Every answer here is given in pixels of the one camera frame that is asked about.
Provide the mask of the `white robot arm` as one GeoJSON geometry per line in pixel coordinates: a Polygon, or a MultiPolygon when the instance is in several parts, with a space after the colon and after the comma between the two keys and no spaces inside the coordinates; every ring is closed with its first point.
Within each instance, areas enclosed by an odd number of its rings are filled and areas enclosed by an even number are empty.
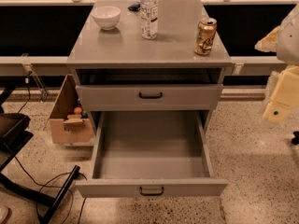
{"type": "Polygon", "coordinates": [[[254,48],[262,52],[273,51],[287,64],[275,79],[268,81],[267,87],[272,92],[263,112],[264,120],[281,122],[299,105],[299,4],[254,48]]]}

